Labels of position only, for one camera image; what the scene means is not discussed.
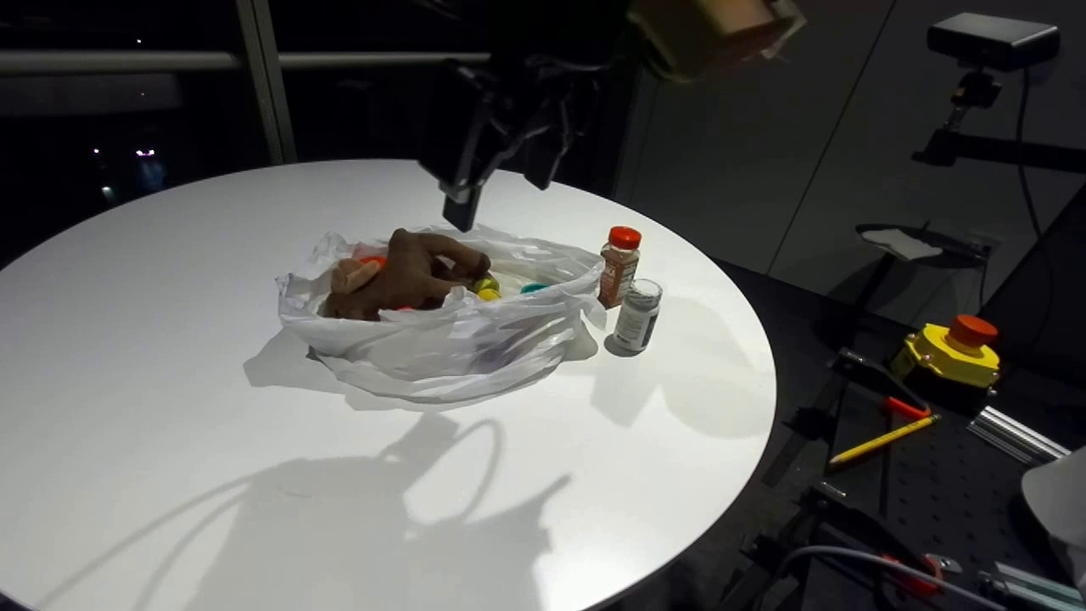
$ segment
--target red cap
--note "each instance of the red cap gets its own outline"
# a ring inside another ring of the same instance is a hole
[[[949,341],[961,344],[961,348],[989,348],[992,341],[997,335],[997,329],[981,319],[981,317],[956,317],[949,323]]]
[[[613,226],[610,233],[606,233],[606,241],[617,245],[617,249],[637,250],[640,231],[623,229],[623,226]]]

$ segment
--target plastic bag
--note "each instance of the plastic bag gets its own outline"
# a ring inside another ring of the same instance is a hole
[[[605,326],[605,309],[596,306],[602,254],[485,229],[431,233],[485,250],[498,282],[532,279],[548,289],[481,304],[458,284],[440,309],[383,309],[380,323],[325,319],[318,306],[329,297],[332,265],[349,254],[383,250],[383,245],[349,245],[329,233],[303,271],[278,279],[281,326],[298,333],[308,353],[342,383],[411,400],[504,394],[593,348],[583,319]]]

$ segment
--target white round table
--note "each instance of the white round table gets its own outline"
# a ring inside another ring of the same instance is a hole
[[[649,353],[474,404],[340,386],[276,279],[329,231],[437,229],[418,162],[216,178],[92,217],[0,274],[0,592],[40,611],[577,611],[703,536],[758,469],[773,360],[661,226],[497,178],[478,226],[596,250],[645,231]]]

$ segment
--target spice bottle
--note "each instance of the spice bottle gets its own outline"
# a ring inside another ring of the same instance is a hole
[[[661,297],[664,289],[657,282],[634,279],[628,297],[620,298],[617,326],[605,348],[617,356],[640,353],[652,341]]]
[[[613,226],[605,245],[602,306],[613,309],[637,274],[640,231]]]

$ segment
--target yellow object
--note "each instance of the yellow object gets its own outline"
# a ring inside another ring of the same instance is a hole
[[[933,323],[911,333],[904,353],[894,360],[896,377],[906,377],[915,366],[966,386],[992,386],[997,382],[997,353],[992,348],[961,344],[949,326]]]
[[[485,274],[481,282],[474,282],[474,297],[481,304],[498,304],[504,298],[504,284],[491,274]]]
[[[851,445],[841,456],[828,459],[828,465],[857,461],[857,459],[862,459],[862,456],[876,451],[876,450],[885,450],[885,445],[894,445],[899,438],[911,438],[911,434],[929,428],[933,421],[936,419],[919,419],[914,425],[894,428],[894,433],[879,434],[879,438],[862,443],[862,445]]]

